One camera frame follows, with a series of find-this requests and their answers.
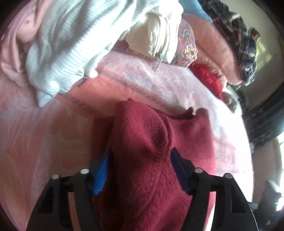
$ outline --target light blue fabric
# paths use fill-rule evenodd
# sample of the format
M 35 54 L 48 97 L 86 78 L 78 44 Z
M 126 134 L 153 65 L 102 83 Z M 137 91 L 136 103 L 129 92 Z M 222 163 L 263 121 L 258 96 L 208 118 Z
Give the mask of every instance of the light blue fabric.
M 180 0 L 179 3 L 184 9 L 184 14 L 194 15 L 211 23 L 213 22 L 212 18 L 210 18 L 209 15 L 202 9 L 198 0 Z

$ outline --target dark curtain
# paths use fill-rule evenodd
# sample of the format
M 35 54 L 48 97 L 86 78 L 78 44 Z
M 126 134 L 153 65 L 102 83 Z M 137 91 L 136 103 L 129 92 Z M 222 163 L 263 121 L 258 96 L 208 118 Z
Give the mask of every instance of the dark curtain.
M 260 147 L 284 131 L 284 83 L 264 102 L 243 115 L 248 138 Z

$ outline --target white ribbed sweater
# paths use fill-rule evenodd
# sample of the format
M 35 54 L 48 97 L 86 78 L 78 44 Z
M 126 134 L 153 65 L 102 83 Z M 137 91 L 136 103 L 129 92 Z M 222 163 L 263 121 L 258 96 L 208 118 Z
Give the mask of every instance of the white ribbed sweater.
M 26 70 L 39 106 L 95 68 L 141 15 L 177 0 L 53 0 L 29 49 Z

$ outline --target shiny red cloth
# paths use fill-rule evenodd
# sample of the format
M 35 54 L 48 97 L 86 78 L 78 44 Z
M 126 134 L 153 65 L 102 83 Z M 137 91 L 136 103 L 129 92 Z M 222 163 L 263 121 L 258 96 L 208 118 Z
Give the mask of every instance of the shiny red cloth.
M 222 86 L 210 69 L 203 64 L 192 63 L 189 68 L 193 74 L 218 98 L 223 100 Z
M 117 104 L 113 163 L 97 209 L 104 231 L 179 231 L 191 197 L 181 190 L 170 152 L 215 173 L 212 132 L 205 109 L 170 118 L 135 101 Z M 214 200 L 210 197 L 208 214 Z

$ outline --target pink bed sheet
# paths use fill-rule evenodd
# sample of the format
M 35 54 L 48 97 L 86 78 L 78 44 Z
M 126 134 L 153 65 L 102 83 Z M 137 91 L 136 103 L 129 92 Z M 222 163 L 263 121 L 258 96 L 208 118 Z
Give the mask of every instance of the pink bed sheet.
M 111 128 L 108 116 L 120 100 L 132 98 L 168 114 L 192 106 L 209 111 L 216 172 L 234 175 L 252 199 L 253 170 L 242 118 L 218 100 L 189 70 L 111 51 L 99 64 L 99 76 L 81 80 L 69 93 L 45 107 L 35 90 L 0 76 L 0 204 L 19 231 L 49 177 L 73 175 L 99 157 Z

